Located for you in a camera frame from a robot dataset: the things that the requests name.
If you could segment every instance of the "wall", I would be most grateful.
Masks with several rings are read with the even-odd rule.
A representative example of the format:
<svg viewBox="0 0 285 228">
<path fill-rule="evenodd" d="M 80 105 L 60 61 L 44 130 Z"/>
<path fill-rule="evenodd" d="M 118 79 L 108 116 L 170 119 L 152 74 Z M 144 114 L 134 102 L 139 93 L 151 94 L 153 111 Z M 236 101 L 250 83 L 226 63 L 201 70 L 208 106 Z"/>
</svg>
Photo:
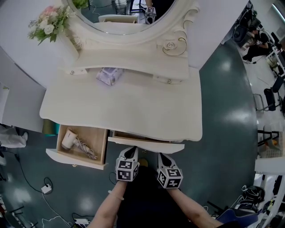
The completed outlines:
<svg viewBox="0 0 285 228">
<path fill-rule="evenodd" d="M 200 69 L 228 33 L 248 0 L 199 0 L 201 12 L 188 33 L 190 66 Z"/>
<path fill-rule="evenodd" d="M 277 30 L 281 27 L 285 30 L 285 24 L 279 17 L 277 12 L 272 7 L 275 0 L 252 0 L 254 9 L 257 11 L 257 18 L 261 21 L 263 27 L 270 33 L 275 35 L 281 40 L 284 36 L 278 36 Z"/>
<path fill-rule="evenodd" d="M 25 75 L 1 48 L 0 69 L 0 82 L 10 89 L 1 123 L 42 132 L 40 108 L 45 89 Z"/>
<path fill-rule="evenodd" d="M 199 0 L 201 12 L 190 32 L 191 66 L 201 68 L 212 55 L 247 0 Z M 0 46 L 32 78 L 49 85 L 60 59 L 54 56 L 48 40 L 37 46 L 27 38 L 30 20 L 53 0 L 6 0 L 0 8 Z"/>
</svg>

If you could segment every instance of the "green floor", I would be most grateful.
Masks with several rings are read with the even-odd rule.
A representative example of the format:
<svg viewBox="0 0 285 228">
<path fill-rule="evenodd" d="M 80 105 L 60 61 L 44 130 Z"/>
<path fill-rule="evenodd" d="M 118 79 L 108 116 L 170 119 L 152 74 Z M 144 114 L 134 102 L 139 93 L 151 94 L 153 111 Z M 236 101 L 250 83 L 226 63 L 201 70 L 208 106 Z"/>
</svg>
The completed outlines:
<svg viewBox="0 0 285 228">
<path fill-rule="evenodd" d="M 253 97 L 244 65 L 233 43 L 218 47 L 200 70 L 202 88 L 203 137 L 199 142 L 186 141 L 185 149 L 172 157 L 182 169 L 184 179 L 181 190 L 202 205 L 207 200 L 224 207 L 231 206 L 240 195 L 243 185 L 254 179 L 257 155 L 257 120 Z M 56 137 L 29 132 L 26 148 L 14 150 L 29 182 L 43 187 L 48 176 L 54 191 L 46 195 L 51 207 L 67 221 L 71 213 L 94 215 L 113 184 L 109 174 L 114 171 L 115 160 L 124 145 L 108 143 L 104 171 L 72 167 L 57 163 L 46 153 L 56 147 Z M 9 209 L 24 205 L 24 217 L 31 222 L 56 216 L 42 195 L 25 182 L 14 155 L 6 153 L 7 166 L 0 167 L 8 182 L 0 182 L 0 191 Z M 155 154 L 140 153 L 155 165 Z M 66 227 L 60 219 L 45 223 L 45 228 Z"/>
</svg>

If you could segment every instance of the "white vase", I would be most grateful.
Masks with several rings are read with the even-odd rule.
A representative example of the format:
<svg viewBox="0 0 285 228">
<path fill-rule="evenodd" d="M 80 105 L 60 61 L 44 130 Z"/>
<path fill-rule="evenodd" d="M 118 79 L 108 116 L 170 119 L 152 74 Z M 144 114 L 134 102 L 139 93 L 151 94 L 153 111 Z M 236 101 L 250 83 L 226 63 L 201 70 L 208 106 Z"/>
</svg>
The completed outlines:
<svg viewBox="0 0 285 228">
<path fill-rule="evenodd" d="M 59 33 L 56 42 L 53 44 L 55 52 L 58 56 L 63 58 L 66 65 L 74 64 L 79 58 L 78 51 L 64 33 Z"/>
</svg>

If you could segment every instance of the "small drawer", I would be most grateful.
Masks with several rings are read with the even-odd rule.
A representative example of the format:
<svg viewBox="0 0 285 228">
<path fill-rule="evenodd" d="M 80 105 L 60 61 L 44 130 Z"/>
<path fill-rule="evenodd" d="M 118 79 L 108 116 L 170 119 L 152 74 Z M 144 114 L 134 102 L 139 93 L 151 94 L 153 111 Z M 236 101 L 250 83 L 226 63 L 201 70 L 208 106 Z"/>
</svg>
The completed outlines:
<svg viewBox="0 0 285 228">
<path fill-rule="evenodd" d="M 66 150 L 61 146 L 61 142 L 68 128 L 78 134 L 78 138 L 86 143 L 90 149 L 93 149 L 95 154 L 98 156 L 97 160 L 90 159 L 84 152 L 76 147 Z M 107 150 L 108 134 L 109 131 L 107 129 L 60 125 L 57 137 L 57 149 L 47 149 L 46 153 L 53 160 L 61 163 L 82 165 L 103 170 L 106 165 L 105 154 Z"/>
<path fill-rule="evenodd" d="M 120 131 L 113 131 L 112 137 L 108 137 L 109 142 L 137 146 L 147 151 L 173 154 L 184 149 L 184 144 L 176 144 L 166 141 L 159 141 L 135 134 Z"/>
</svg>

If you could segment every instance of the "oval mirror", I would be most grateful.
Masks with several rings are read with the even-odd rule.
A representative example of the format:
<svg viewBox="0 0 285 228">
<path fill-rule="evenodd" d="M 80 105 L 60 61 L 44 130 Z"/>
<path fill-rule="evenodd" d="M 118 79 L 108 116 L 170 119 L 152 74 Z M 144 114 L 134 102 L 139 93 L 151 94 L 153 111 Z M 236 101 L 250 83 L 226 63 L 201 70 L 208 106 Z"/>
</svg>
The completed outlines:
<svg viewBox="0 0 285 228">
<path fill-rule="evenodd" d="M 175 1 L 67 0 L 72 10 L 85 23 L 101 32 L 114 35 L 138 33 L 159 23 Z"/>
</svg>

